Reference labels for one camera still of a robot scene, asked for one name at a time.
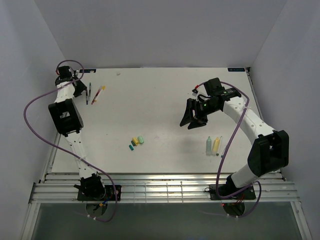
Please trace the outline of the green highlighter pen body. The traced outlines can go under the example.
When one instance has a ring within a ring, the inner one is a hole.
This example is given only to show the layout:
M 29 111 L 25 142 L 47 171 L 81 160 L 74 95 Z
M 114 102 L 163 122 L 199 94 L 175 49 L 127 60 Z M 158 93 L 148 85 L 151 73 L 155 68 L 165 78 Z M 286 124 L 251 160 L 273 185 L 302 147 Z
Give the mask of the green highlighter pen body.
M 206 153 L 207 156 L 211 156 L 212 155 L 212 140 L 211 140 L 210 136 L 206 140 L 205 153 Z

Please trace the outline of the green highlighter cap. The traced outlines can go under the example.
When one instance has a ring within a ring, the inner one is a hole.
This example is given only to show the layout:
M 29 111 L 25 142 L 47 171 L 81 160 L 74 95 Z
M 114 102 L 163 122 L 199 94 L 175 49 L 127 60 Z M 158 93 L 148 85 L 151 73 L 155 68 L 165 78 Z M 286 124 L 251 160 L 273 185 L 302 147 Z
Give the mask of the green highlighter cap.
M 143 144 L 143 143 L 144 143 L 144 139 L 143 139 L 143 137 L 142 137 L 141 135 L 138 136 L 137 139 L 138 139 L 138 142 L 139 142 L 140 144 Z

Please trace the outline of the white green thin pen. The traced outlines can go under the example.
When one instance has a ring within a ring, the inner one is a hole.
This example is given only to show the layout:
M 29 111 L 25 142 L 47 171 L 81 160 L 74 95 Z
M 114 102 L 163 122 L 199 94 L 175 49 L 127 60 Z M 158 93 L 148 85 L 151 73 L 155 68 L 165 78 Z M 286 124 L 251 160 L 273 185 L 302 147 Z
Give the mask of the white green thin pen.
M 221 135 L 219 138 L 219 146 L 216 152 L 216 156 L 219 156 L 221 154 L 221 146 L 222 146 L 223 136 Z

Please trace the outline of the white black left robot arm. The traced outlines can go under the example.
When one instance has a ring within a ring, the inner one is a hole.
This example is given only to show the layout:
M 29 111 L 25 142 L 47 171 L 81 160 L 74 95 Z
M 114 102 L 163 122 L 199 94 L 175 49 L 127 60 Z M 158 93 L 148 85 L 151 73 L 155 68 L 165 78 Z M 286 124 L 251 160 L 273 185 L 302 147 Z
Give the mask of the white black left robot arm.
M 84 127 L 81 115 L 73 101 L 81 95 L 87 87 L 76 76 L 57 77 L 57 97 L 54 103 L 49 104 L 48 110 L 59 134 L 65 137 L 70 151 L 75 154 L 75 162 L 79 172 L 79 185 L 74 185 L 86 197 L 100 200 L 106 195 L 106 187 L 98 171 L 85 163 L 86 151 L 82 141 L 81 130 Z

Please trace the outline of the black thin pen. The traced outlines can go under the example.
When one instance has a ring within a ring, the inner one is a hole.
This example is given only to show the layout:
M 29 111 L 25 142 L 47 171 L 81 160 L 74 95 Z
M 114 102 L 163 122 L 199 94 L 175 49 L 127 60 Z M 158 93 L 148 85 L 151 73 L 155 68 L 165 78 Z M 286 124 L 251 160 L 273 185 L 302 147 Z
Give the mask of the black thin pen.
M 88 91 L 88 89 L 85 90 L 85 102 L 86 102 L 86 105 L 89 104 L 89 91 Z

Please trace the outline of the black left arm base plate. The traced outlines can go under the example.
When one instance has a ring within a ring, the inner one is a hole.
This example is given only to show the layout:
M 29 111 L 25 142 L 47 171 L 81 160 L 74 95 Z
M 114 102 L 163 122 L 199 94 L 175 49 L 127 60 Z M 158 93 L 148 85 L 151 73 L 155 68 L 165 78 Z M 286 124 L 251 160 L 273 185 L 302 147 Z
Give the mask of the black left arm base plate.
M 92 196 L 86 196 L 84 193 L 82 193 L 80 190 L 77 193 L 77 200 L 78 201 L 116 201 L 115 193 L 114 193 L 114 188 L 112 185 L 105 185 L 104 186 L 105 191 L 104 194 L 100 198 L 94 198 Z M 116 189 L 116 195 L 117 195 L 117 201 L 121 200 L 121 193 L 122 193 L 122 186 L 116 184 L 115 185 Z

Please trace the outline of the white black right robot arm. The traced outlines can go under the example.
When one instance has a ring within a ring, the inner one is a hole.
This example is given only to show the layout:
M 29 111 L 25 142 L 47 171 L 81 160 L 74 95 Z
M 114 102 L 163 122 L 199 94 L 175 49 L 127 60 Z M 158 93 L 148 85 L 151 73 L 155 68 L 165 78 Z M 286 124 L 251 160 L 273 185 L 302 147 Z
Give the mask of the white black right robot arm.
M 260 177 L 289 164 L 289 135 L 267 125 L 249 109 L 250 99 L 244 92 L 235 87 L 218 87 L 207 95 L 200 94 L 197 88 L 192 93 L 196 98 L 187 99 L 180 126 L 187 126 L 189 130 L 204 127 L 209 114 L 222 111 L 236 123 L 225 152 L 229 151 L 238 130 L 242 130 L 251 143 L 247 163 L 213 190 L 218 199 L 237 199 Z

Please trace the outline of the yellow highlighter pen body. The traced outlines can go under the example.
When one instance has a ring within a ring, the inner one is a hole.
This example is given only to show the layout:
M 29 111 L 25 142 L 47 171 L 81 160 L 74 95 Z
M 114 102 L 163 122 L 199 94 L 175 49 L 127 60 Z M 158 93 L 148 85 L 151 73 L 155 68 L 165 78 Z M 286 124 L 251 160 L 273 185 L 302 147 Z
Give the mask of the yellow highlighter pen body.
M 216 156 L 218 154 L 219 147 L 220 147 L 220 141 L 221 141 L 221 138 L 217 137 L 213 142 L 212 150 L 211 150 L 211 153 L 213 156 Z

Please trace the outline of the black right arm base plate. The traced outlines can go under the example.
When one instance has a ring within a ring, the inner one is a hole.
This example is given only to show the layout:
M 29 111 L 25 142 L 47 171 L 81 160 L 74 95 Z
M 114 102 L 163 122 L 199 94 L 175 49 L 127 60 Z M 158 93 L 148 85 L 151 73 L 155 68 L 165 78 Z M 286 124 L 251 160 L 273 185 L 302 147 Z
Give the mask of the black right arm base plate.
M 218 194 L 216 193 L 216 185 L 210 184 L 208 187 L 204 189 L 205 193 L 209 194 L 209 198 L 211 200 L 223 200 L 223 197 L 230 195 L 228 198 L 224 198 L 225 200 L 255 200 L 256 194 L 254 188 L 252 186 L 248 187 L 247 189 L 243 190 L 235 194 L 238 191 L 238 188 L 232 188 L 227 186 L 226 184 L 219 184 L 218 185 Z

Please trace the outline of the yellow highlighter cap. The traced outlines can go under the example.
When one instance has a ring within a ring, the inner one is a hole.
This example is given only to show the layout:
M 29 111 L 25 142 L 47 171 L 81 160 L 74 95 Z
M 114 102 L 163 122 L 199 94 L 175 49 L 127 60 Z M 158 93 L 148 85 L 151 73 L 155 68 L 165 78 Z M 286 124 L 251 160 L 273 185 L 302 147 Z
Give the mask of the yellow highlighter cap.
M 140 142 L 136 137 L 132 138 L 132 141 L 134 142 L 134 144 L 137 146 Z

